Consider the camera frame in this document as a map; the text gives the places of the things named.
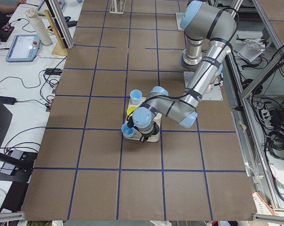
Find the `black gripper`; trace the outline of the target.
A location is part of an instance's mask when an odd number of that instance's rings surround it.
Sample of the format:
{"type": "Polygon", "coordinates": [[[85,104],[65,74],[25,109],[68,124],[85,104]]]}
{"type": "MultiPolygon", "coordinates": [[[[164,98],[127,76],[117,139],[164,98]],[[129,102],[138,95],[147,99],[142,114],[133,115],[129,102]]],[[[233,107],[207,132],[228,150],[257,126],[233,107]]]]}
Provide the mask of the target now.
{"type": "Polygon", "coordinates": [[[145,128],[138,128],[141,133],[140,141],[147,141],[151,136],[159,133],[159,126],[156,123],[151,123],[145,128]]]}

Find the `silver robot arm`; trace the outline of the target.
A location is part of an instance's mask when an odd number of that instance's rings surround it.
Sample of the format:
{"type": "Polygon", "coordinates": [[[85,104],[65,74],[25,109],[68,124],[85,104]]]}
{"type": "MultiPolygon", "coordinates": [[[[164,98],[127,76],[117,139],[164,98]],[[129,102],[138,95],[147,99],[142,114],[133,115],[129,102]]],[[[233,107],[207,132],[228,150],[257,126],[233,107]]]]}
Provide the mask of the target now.
{"type": "Polygon", "coordinates": [[[140,132],[141,142],[159,132],[154,121],[158,113],[190,128],[197,118],[197,106],[214,85],[226,55],[231,53],[237,24],[229,12],[192,0],[184,12],[180,27],[187,38],[180,63],[193,77],[179,97],[170,97],[160,86],[154,87],[142,104],[133,111],[128,127],[140,132]]]}

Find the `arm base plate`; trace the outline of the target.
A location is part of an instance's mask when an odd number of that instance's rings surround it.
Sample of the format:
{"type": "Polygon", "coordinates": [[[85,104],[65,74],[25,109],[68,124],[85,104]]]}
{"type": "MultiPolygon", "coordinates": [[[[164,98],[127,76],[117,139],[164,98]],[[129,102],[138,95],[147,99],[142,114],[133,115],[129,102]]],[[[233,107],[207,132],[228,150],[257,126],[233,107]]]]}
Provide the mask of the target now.
{"type": "MultiPolygon", "coordinates": [[[[183,72],[185,87],[188,86],[189,82],[194,76],[193,72],[183,72]]],[[[215,76],[214,83],[211,83],[203,95],[203,101],[223,101],[221,92],[221,86],[223,85],[223,74],[215,76]]]]}
{"type": "Polygon", "coordinates": [[[175,14],[176,25],[177,25],[177,30],[178,30],[178,31],[184,31],[184,30],[181,28],[181,26],[180,26],[181,20],[182,20],[182,17],[183,17],[183,14],[184,14],[184,13],[181,13],[181,12],[177,12],[177,13],[175,14]]]}

